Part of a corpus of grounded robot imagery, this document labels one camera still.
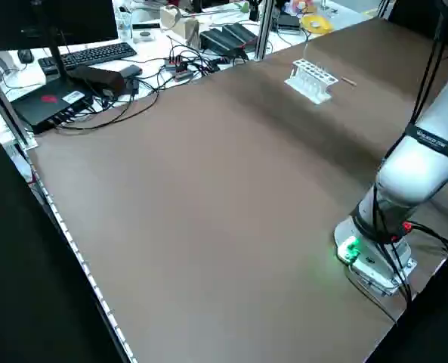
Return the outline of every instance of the yellow tape roll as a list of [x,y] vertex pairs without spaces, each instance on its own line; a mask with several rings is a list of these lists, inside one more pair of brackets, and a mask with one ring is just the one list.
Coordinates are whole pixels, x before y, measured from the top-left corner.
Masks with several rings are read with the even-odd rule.
[[320,15],[302,17],[301,25],[309,33],[313,34],[327,34],[333,31],[331,23]]

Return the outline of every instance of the red logo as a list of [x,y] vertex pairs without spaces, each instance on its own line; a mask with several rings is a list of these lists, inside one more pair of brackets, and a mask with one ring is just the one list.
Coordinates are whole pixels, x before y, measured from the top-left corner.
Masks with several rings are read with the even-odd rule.
[[56,104],[57,103],[57,97],[53,95],[46,95],[41,97],[41,101],[45,102],[47,104]]

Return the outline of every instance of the black keyboard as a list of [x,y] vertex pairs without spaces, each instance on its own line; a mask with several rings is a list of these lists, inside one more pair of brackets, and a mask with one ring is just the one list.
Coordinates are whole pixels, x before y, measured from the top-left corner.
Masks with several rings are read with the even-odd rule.
[[[75,51],[71,54],[62,54],[64,66],[73,70],[77,66],[91,66],[117,59],[133,57],[136,51],[128,43],[104,45],[102,47]],[[56,63],[52,57],[39,59],[39,66],[46,76],[57,73]]]

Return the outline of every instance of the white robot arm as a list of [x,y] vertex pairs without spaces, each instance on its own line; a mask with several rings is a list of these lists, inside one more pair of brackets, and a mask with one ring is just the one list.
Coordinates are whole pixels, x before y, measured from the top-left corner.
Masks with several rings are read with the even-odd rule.
[[[416,261],[405,237],[380,247],[377,233],[400,236],[403,222],[448,182],[448,83],[416,127],[407,131],[378,171],[374,186],[335,229],[339,259],[389,295],[406,280]],[[395,268],[403,266],[400,277],[382,248]]]

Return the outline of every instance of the table surface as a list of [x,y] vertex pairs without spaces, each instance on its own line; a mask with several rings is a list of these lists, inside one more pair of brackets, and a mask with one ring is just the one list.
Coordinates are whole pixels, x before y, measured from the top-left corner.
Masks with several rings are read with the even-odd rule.
[[[355,23],[359,23],[361,21],[365,21],[368,19],[367,16],[357,13],[356,11],[352,11],[344,6],[341,6],[339,4],[336,4],[334,2],[328,2],[327,4],[331,9],[337,10],[336,14],[331,13],[331,11],[327,11],[325,14],[328,18],[331,24],[334,26],[334,29],[339,30],[343,29],[347,26],[354,25]],[[229,9],[235,9],[235,4],[226,4],[221,5],[213,8],[207,8],[205,11],[217,11],[217,10],[229,10]],[[223,14],[213,14],[213,15],[199,15],[197,17],[199,21],[202,23],[200,26],[200,30],[207,30],[210,26],[220,29],[219,26],[213,26],[212,24],[221,24],[221,23],[234,23],[234,22],[243,22],[247,19],[247,21],[243,22],[244,26],[247,27],[249,30],[251,30],[253,33],[258,34],[258,24],[257,22],[248,21],[249,14],[244,14],[240,12],[233,12],[233,13],[223,13]],[[139,66],[142,68],[143,73],[141,74],[141,77],[145,78],[145,81],[151,84],[153,87],[157,87],[158,83],[163,83],[164,80],[167,80],[171,77],[170,73],[162,73],[162,76],[160,76],[159,80],[157,79],[155,75],[159,68],[163,65],[163,60],[155,60],[145,63],[144,65],[141,64],[141,62],[146,62],[150,59],[154,58],[162,58],[162,57],[168,57],[168,54],[171,49],[171,42],[168,38],[168,36],[171,36],[174,39],[177,39],[177,41],[182,42],[183,39],[174,34],[172,31],[168,32],[162,32],[160,29],[153,29],[150,30],[154,37],[154,41],[152,42],[139,42],[134,43],[132,40],[129,41],[131,46],[135,49],[137,52],[137,55],[135,57],[129,58],[129,60],[134,61],[133,64]],[[312,35],[310,39],[313,39],[317,37],[318,35]],[[291,45],[296,45],[298,43],[302,43],[305,41],[304,35],[292,35],[288,33],[280,33],[277,35],[276,33],[271,33],[269,37],[270,47],[268,50],[268,53],[272,53],[275,51],[282,50],[284,48],[288,48]],[[121,42],[120,40],[115,40],[111,42],[98,42],[98,43],[91,43],[87,45],[74,45],[70,46],[71,51],[79,51],[85,48],[93,48],[97,46],[102,46],[106,44],[111,43],[117,43]],[[178,49],[175,54],[179,54],[181,52],[181,48]],[[48,49],[33,49],[32,50],[35,59],[48,57],[49,56],[49,50]],[[61,54],[66,54],[67,49],[65,47],[60,47]],[[12,55],[20,69],[23,69],[23,65],[19,64],[17,59],[17,52],[12,52]],[[205,54],[206,57],[213,58],[215,57],[212,55],[211,52],[208,54]],[[249,58],[253,58],[253,53],[249,53]],[[102,64],[97,64],[92,67],[102,68],[105,70],[116,70],[120,71],[125,67],[128,67],[131,65],[132,62],[123,61],[123,60],[115,60],[111,62],[106,62]],[[6,84],[10,87],[24,87],[19,89],[12,89],[9,91],[9,88],[1,84],[2,91],[7,92],[7,97],[10,101],[15,100],[22,95],[36,89],[38,85],[45,84],[45,75],[42,72],[39,64],[37,61],[27,66],[27,68],[18,73],[12,73],[11,75],[8,75],[5,77]],[[171,81],[167,87],[172,87],[174,85],[177,85],[177,82]],[[142,98],[145,95],[148,94],[150,90],[146,89],[144,86],[141,86],[140,94],[138,95],[138,98]],[[128,96],[122,97],[123,101],[128,100]],[[4,120],[0,116],[0,140],[3,143],[10,144],[14,139],[7,133],[7,126],[5,125]]]
[[[367,357],[391,322],[347,281],[332,232],[406,125],[430,47],[371,20],[39,139],[31,159],[139,361]],[[284,83],[303,51],[357,86],[312,104]],[[447,79],[448,58],[431,99]],[[448,237],[448,185],[414,218]],[[409,242],[420,291],[443,257]]]

